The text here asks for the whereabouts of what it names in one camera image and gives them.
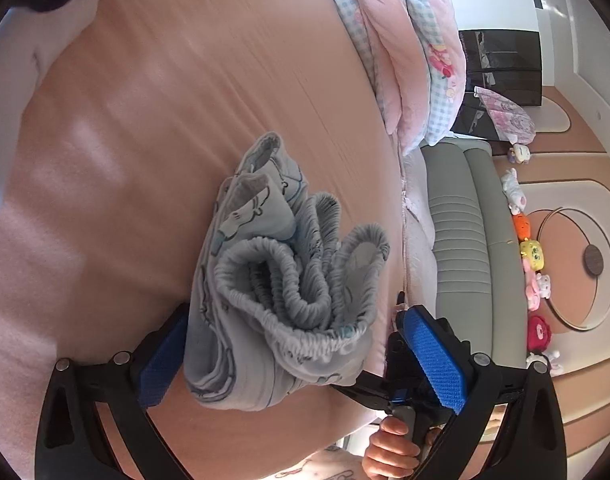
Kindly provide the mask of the person's right hand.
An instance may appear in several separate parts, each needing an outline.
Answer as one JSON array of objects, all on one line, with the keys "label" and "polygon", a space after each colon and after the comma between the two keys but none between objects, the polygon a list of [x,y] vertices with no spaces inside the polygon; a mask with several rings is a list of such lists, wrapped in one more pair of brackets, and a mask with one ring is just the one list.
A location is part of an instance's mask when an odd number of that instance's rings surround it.
[{"label": "person's right hand", "polygon": [[420,463],[421,448],[407,439],[405,422],[387,416],[369,439],[363,454],[363,472],[369,479],[404,479],[411,476]]}]

